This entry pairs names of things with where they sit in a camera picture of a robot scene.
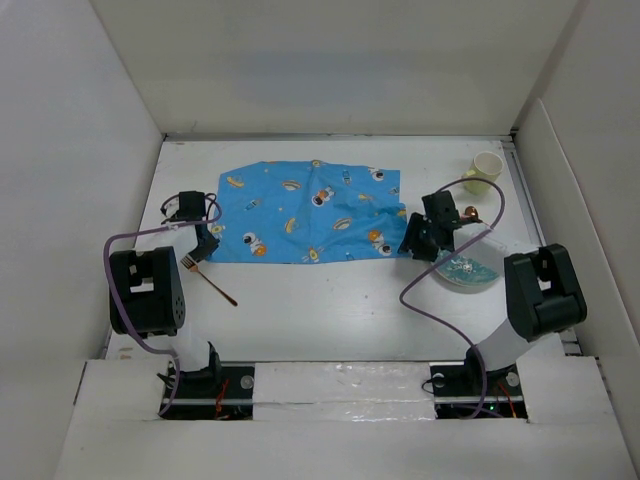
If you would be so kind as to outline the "copper fork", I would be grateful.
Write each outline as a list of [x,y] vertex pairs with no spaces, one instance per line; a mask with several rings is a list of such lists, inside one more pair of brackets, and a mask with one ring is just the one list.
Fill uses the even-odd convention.
[[211,279],[209,279],[199,268],[198,264],[194,261],[194,259],[185,255],[180,263],[184,266],[186,270],[191,273],[199,275],[203,280],[205,280],[218,294],[220,294],[230,305],[233,307],[238,306],[238,302],[232,298],[229,294],[227,294],[224,290],[222,290],[219,286],[217,286]]

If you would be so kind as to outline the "pale yellow mug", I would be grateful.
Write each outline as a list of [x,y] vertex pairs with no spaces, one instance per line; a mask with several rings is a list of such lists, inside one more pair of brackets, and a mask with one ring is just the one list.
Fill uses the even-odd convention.
[[484,195],[492,189],[504,169],[502,158],[492,152],[484,151],[475,155],[469,169],[462,175],[466,179],[464,188],[473,195]]

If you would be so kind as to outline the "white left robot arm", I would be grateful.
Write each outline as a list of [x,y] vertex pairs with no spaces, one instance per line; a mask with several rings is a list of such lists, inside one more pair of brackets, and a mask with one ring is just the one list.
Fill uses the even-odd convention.
[[160,226],[111,236],[103,247],[103,265],[109,288],[110,322],[114,332],[133,338],[148,353],[168,355],[173,368],[159,378],[175,397],[181,380],[201,396],[212,396],[222,387],[217,362],[200,362],[190,372],[180,368],[173,348],[160,349],[145,342],[152,336],[174,337],[186,320],[179,268],[207,259],[220,240],[210,226],[221,217],[217,195],[182,191],[161,205],[165,219]]

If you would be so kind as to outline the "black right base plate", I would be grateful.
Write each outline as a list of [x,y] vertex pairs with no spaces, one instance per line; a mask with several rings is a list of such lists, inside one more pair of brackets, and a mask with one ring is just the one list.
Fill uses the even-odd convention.
[[421,388],[432,396],[438,420],[527,419],[524,394],[516,365],[490,372],[483,386],[479,373],[463,362],[429,364],[430,377]]

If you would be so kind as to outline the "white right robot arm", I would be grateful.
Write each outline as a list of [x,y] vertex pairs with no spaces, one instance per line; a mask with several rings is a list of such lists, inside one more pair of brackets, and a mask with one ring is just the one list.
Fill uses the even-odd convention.
[[469,347],[460,374],[468,390],[483,394],[497,384],[498,372],[540,339],[583,322],[586,300],[564,246],[517,241],[476,215],[463,216],[448,190],[426,195],[422,202],[424,212],[411,215],[401,253],[433,264],[462,255],[504,278],[506,319]]

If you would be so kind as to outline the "blue space-print cloth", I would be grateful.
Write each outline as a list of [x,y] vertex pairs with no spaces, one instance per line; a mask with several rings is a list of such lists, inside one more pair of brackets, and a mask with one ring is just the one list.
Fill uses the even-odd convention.
[[406,226],[397,170],[321,160],[258,162],[219,177],[215,263],[386,259]]

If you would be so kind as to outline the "copper spoon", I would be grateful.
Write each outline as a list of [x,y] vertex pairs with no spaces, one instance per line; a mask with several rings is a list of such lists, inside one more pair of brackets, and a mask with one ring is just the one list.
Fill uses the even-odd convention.
[[479,213],[474,206],[468,206],[465,208],[464,213],[461,215],[461,221],[465,224],[482,222],[479,217]]

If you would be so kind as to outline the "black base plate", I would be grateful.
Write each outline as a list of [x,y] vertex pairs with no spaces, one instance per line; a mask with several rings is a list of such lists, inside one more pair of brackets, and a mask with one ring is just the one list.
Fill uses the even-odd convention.
[[160,417],[164,420],[240,421],[253,418],[255,365],[223,363],[218,371],[205,367],[180,372],[176,396],[169,401],[175,369],[159,374],[163,382]]
[[516,365],[490,372],[483,386],[479,373],[463,362],[429,364],[430,377],[421,388],[432,396],[438,420],[527,419],[524,394]]

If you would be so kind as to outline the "red and teal plate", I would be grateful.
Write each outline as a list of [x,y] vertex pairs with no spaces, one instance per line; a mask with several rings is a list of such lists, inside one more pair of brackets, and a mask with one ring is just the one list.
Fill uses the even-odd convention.
[[483,291],[496,283],[500,275],[491,268],[463,255],[454,255],[447,261],[447,251],[440,251],[434,263],[435,274],[441,283],[463,291]]

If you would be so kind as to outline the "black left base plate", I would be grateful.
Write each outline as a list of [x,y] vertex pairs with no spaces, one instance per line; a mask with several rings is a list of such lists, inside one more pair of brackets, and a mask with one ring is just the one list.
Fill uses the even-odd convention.
[[223,363],[218,371],[205,367],[180,372],[176,396],[169,401],[175,369],[159,374],[163,382],[160,417],[164,420],[240,421],[253,418],[255,365]]

